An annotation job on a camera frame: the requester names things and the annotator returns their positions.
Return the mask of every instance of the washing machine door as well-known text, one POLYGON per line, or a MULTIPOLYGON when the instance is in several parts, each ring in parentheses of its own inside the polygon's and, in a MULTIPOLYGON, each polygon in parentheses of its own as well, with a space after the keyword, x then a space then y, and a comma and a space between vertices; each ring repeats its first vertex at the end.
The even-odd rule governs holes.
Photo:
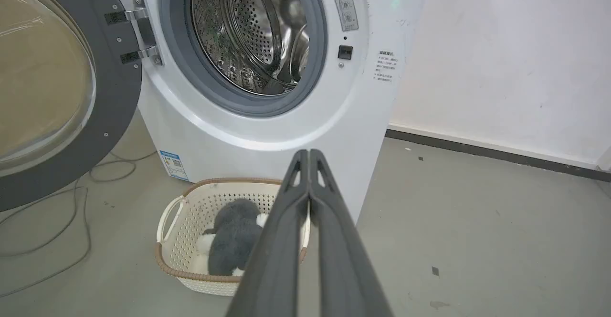
POLYGON ((121 138, 139 46, 120 0, 0 0, 0 211, 66 186, 121 138))

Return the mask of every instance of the laundry basket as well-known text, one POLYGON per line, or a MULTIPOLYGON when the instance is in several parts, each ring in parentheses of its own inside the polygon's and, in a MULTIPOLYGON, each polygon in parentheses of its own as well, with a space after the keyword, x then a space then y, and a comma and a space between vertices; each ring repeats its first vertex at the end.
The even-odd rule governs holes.
MULTIPOLYGON (((228 202, 246 198, 257 204, 261 213, 269 213, 281 181, 251 178, 203 180, 194 184, 183 195, 166 207, 157 227, 157 264, 167 274, 176 277, 193 291, 218 296, 232 296, 240 276, 204 275, 189 272, 190 262, 196 257, 196 241, 216 213, 228 202), (172 220, 170 213, 179 205, 172 220), (172 221, 166 234, 168 221, 172 221)), ((299 261, 306 255, 310 239, 310 214, 301 228, 299 261)))

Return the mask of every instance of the black baseboard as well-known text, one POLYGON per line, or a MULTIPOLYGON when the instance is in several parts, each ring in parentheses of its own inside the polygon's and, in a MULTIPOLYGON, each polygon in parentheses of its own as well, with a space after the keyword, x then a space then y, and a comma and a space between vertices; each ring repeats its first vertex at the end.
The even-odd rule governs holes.
POLYGON ((538 158, 530 158, 528 156, 510 154, 509 152, 503 152, 503 151, 498 151, 498 150, 486 149, 482 147, 476 147, 475 145, 458 143, 456 141, 449 141, 449 140, 437 139, 437 138, 432 138, 432 137, 420 136, 417 134, 410 134, 410 133, 400 132, 396 130, 386 130, 386 137, 394 138, 394 139, 401 139, 401 140, 409 141, 411 143, 427 145, 429 147, 434 147, 434 148, 441 148, 441 149, 446 149, 446 150, 464 152, 465 154, 506 160, 507 162, 528 165, 531 167, 547 169, 551 171, 557 171, 559 173, 581 176, 583 178, 589 178, 592 180, 611 182, 611 173, 607 173, 605 171, 579 168, 579 167, 575 167, 572 165, 552 162, 550 160, 543 160, 543 159, 538 159, 538 158))

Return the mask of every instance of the brown basket rim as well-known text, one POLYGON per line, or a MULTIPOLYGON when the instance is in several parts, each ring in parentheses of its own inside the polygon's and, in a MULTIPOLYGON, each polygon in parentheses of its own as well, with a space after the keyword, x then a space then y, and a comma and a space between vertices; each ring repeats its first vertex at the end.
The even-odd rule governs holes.
MULTIPOLYGON (((215 183, 264 183, 264 184, 275 184, 280 186, 282 184, 281 180, 274 179, 262 179, 262 178, 216 178, 216 179, 208 179, 201 180, 193 186, 190 186, 189 189, 183 193, 183 196, 186 197, 187 194, 191 193, 196 188, 201 186, 205 186, 207 184, 215 184, 215 183)), ((204 281, 204 282, 223 282, 223 283, 238 283, 242 279, 241 276, 222 276, 222 275, 205 275, 205 274, 197 274, 185 271, 179 271, 178 269, 174 269, 170 267, 166 261, 163 259, 163 255, 161 252, 162 244, 157 242, 155 245, 155 260, 157 260, 157 265, 161 268, 162 271, 166 272, 166 274, 171 276, 176 276, 177 278, 184 278, 189 280, 196 281, 204 281)), ((301 248, 299 252, 299 263, 302 263, 307 253, 307 247, 301 248)))

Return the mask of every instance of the warning label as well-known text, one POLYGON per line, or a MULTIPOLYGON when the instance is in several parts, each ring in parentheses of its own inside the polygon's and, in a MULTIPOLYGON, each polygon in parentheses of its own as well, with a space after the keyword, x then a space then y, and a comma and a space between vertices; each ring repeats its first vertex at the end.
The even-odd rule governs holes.
POLYGON ((336 0, 336 6, 342 23, 342 30, 344 32, 358 30, 354 0, 336 0))
POLYGON ((178 155, 165 151, 159 151, 159 153, 161 154, 163 164, 166 166, 166 169, 168 169, 168 173, 171 176, 185 181, 189 180, 189 178, 187 178, 187 173, 185 173, 185 169, 183 168, 183 163, 180 161, 180 157, 178 155))
POLYGON ((392 51, 379 51, 376 69, 373 71, 373 80, 392 83, 397 74, 399 60, 392 51))

